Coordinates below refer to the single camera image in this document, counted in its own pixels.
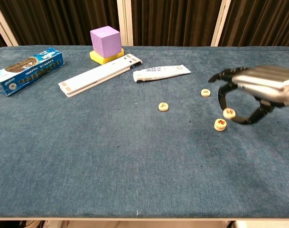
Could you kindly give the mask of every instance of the purple foam block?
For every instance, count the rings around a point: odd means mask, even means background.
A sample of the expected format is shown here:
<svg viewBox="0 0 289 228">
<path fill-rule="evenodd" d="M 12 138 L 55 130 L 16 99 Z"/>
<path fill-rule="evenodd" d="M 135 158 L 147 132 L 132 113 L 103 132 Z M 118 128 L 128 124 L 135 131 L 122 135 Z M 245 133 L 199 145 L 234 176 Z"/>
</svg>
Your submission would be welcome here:
<svg viewBox="0 0 289 228">
<path fill-rule="evenodd" d="M 110 26 L 91 30 L 93 50 L 103 58 L 117 55 L 121 52 L 120 32 Z"/>
</svg>

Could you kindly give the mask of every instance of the robotic hand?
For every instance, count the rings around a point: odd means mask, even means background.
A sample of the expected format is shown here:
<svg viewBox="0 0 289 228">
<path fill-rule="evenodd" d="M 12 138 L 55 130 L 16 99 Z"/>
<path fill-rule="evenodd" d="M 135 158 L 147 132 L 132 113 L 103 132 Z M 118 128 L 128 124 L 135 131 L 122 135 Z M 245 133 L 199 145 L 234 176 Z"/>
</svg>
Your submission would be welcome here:
<svg viewBox="0 0 289 228">
<path fill-rule="evenodd" d="M 239 124 L 253 124 L 273 111 L 274 107 L 289 106 L 289 69 L 278 66 L 256 66 L 254 68 L 226 69 L 209 79 L 209 83 L 224 80 L 226 85 L 218 91 L 221 109 L 226 108 L 226 93 L 240 89 L 259 101 L 250 117 L 235 116 L 232 121 Z"/>
</svg>

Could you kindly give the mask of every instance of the blue cardboard box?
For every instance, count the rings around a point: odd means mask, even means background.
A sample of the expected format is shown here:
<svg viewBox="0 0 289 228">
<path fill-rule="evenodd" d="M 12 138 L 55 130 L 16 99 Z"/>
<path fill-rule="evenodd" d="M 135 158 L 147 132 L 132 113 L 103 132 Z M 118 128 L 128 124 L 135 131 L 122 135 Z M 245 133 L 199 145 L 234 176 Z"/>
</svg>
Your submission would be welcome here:
<svg viewBox="0 0 289 228">
<path fill-rule="evenodd" d="M 64 65 L 62 53 L 49 48 L 0 70 L 0 93 L 10 96 Z"/>
</svg>

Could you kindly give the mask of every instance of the yellow sponge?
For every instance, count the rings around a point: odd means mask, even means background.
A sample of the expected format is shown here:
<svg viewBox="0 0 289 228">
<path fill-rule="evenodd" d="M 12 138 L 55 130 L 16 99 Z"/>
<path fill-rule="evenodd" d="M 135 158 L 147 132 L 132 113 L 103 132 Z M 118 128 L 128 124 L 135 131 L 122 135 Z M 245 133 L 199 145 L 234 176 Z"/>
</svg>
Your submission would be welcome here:
<svg viewBox="0 0 289 228">
<path fill-rule="evenodd" d="M 91 60 L 103 65 L 105 63 L 108 63 L 108 62 L 111 62 L 119 57 L 122 57 L 124 55 L 124 50 L 123 48 L 121 48 L 121 52 L 118 53 L 117 55 L 114 55 L 114 56 L 110 56 L 110 57 L 107 57 L 107 58 L 103 58 L 102 56 L 100 56 L 97 52 L 95 51 L 91 51 L 89 53 L 89 56 L 91 57 Z"/>
</svg>

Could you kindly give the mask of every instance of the table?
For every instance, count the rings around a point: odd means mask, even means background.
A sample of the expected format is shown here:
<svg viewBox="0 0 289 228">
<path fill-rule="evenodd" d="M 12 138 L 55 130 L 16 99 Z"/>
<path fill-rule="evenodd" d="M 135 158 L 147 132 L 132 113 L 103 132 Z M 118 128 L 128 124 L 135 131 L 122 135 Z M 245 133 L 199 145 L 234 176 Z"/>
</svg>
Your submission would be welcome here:
<svg viewBox="0 0 289 228">
<path fill-rule="evenodd" d="M 0 69 L 48 47 L 2 47 Z M 289 67 L 289 47 L 123 47 L 143 64 L 71 98 L 58 83 L 98 64 L 92 47 L 53 47 L 62 68 L 0 94 L 0 218 L 289 219 L 289 107 L 217 132 L 224 82 L 207 82 L 225 68 Z M 191 74 L 132 79 L 180 64 Z M 244 115 L 259 105 L 241 91 L 227 102 Z"/>
</svg>

